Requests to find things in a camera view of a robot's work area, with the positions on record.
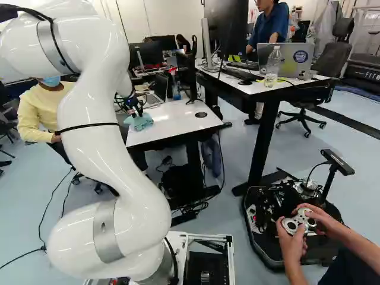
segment person's leg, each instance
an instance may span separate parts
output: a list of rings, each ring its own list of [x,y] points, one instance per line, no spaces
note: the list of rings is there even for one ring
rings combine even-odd
[[[260,119],[262,116],[263,109],[264,109],[264,103],[257,102],[255,113],[250,113],[249,119],[244,120],[244,123],[246,125],[258,125],[258,124],[260,124]]]
[[[129,155],[132,157],[134,163],[141,171],[148,169],[147,160],[145,159],[145,152],[136,150],[134,148],[127,148]]]
[[[380,284],[380,276],[348,249],[339,250],[318,285],[370,285]]]
[[[70,159],[68,158],[68,156],[66,154],[64,145],[61,142],[55,142],[54,144],[51,144],[51,143],[47,143],[47,144],[49,145],[49,147],[54,149],[60,156],[62,156],[62,158],[65,160],[65,162],[68,165],[72,166]]]

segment hand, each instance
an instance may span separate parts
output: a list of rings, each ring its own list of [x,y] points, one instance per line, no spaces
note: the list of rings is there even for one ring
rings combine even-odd
[[[53,134],[52,136],[52,144],[54,143],[58,143],[61,141],[61,136],[60,135],[56,135],[56,134]]]
[[[301,225],[294,236],[290,236],[281,224],[283,219],[284,217],[280,217],[276,221],[275,225],[277,228],[278,238],[280,239],[280,246],[283,253],[285,266],[300,265],[301,257],[303,257],[308,250],[306,238],[303,237],[306,228],[304,225]]]
[[[327,214],[324,210],[314,205],[303,203],[298,205],[292,212],[296,214],[299,208],[309,208],[313,212],[306,212],[305,215],[309,218],[315,219],[317,222],[316,233],[318,235],[326,235],[331,239],[340,240],[342,234],[347,227],[339,223],[336,219]]]

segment floor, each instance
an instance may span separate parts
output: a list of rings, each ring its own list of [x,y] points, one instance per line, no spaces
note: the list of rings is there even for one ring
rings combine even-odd
[[[199,214],[198,219],[181,224],[173,230],[189,233],[226,233],[232,234],[235,243],[236,284],[288,284],[284,274],[274,274],[267,270],[252,251],[249,244],[243,217],[239,212],[240,198],[235,198],[231,188],[246,181],[251,162],[253,146],[257,135],[257,126],[245,126],[246,115],[220,100],[220,107],[225,121],[232,121],[233,127],[221,133],[221,144],[226,165],[226,184],[220,195],[210,201],[207,209]],[[380,104],[354,94],[336,91],[330,104],[323,107],[342,113],[352,119],[361,121],[380,129]],[[293,108],[283,102],[281,110]],[[314,118],[323,117],[309,113]],[[380,243],[380,230],[377,225],[377,206],[380,199],[378,187],[378,161],[380,151],[376,150],[380,142],[359,131],[350,129],[338,122],[326,119],[324,130],[311,125],[313,131],[309,139],[303,137],[304,130],[299,123],[283,125],[275,130],[265,173],[281,167],[295,176],[307,176],[310,169],[323,161],[320,149],[331,148],[352,166],[356,174],[344,177],[337,174],[328,199],[341,210],[344,221],[368,239]],[[3,149],[17,158],[5,169],[0,177],[0,264],[32,249],[39,248],[37,227],[51,192],[69,171],[69,167],[46,144],[25,146],[21,141],[11,145],[2,139]],[[166,155],[173,157],[177,165],[186,163],[182,148],[162,152],[148,152],[150,165],[148,174],[158,182],[160,173],[155,171]],[[0,160],[6,160],[0,153]],[[312,178],[324,183],[327,166],[316,169]],[[58,188],[47,211],[42,226],[42,237],[48,238],[53,225],[57,222],[62,202],[73,173]],[[207,184],[215,183],[207,175]],[[71,188],[66,202],[66,211],[99,200],[107,200],[111,194],[105,191],[96,195],[93,182],[83,180]],[[316,265],[303,268],[310,284],[316,284],[325,269]],[[80,285],[84,280],[69,277],[49,263],[47,256],[41,252],[24,257],[0,271],[2,284],[54,284]]]

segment blue face mask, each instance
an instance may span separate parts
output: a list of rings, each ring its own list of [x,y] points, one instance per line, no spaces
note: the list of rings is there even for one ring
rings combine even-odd
[[[47,77],[41,80],[41,83],[49,86],[49,87],[56,87],[61,82],[61,76],[54,76],[54,77]]]

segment white game controller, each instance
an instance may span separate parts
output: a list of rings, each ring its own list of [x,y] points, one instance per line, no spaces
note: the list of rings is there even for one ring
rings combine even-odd
[[[312,210],[309,208],[299,208],[297,215],[295,215],[293,218],[284,218],[281,221],[284,229],[288,232],[288,234],[294,235],[301,224],[305,225],[306,227],[305,235],[315,231],[315,219],[307,217],[305,215],[305,212],[312,212]]]

